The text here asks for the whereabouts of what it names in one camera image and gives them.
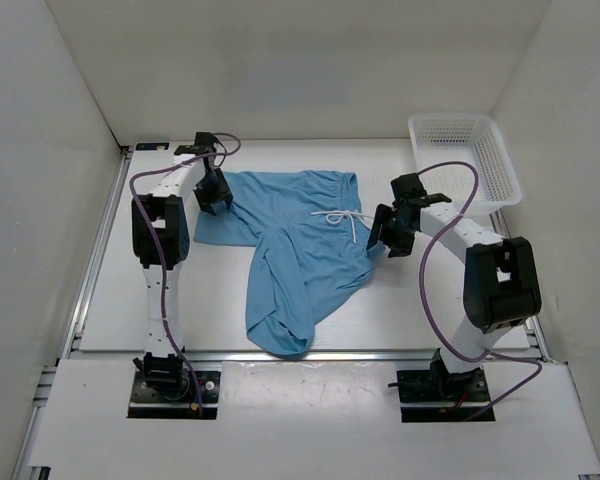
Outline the light blue shorts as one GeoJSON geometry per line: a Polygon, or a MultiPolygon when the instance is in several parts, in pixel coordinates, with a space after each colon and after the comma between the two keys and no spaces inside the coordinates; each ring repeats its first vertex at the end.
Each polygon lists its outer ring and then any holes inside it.
{"type": "Polygon", "coordinates": [[[228,172],[230,208],[199,215],[194,239],[251,247],[246,336],[277,357],[299,357],[318,323],[372,278],[384,247],[370,228],[353,172],[228,172]]]}

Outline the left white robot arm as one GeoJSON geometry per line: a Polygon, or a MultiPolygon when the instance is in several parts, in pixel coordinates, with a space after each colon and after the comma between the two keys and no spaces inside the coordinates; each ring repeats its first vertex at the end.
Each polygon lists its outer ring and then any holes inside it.
{"type": "Polygon", "coordinates": [[[241,149],[222,142],[221,132],[198,132],[191,145],[176,148],[167,167],[138,172],[129,179],[132,250],[146,285],[148,337],[144,357],[136,364],[147,386],[169,401],[185,401],[201,409],[203,393],[186,356],[179,320],[179,279],[191,246],[186,204],[193,196],[203,213],[230,207],[233,194],[222,165],[241,149]]]}

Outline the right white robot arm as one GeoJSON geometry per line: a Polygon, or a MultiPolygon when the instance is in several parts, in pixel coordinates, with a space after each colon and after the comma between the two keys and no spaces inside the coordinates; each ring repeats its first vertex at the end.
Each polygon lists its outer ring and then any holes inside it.
{"type": "Polygon", "coordinates": [[[382,243],[391,258],[407,257],[418,233],[431,237],[418,273],[423,310],[442,343],[431,362],[429,387],[438,398],[450,400],[504,334],[541,310],[533,249],[523,237],[507,239],[484,229],[457,211],[446,195],[427,193],[416,173],[392,180],[391,189],[394,201],[376,208],[367,247],[382,243]],[[426,296],[426,262],[438,242],[464,265],[464,316],[451,339],[436,324],[426,296]]]}

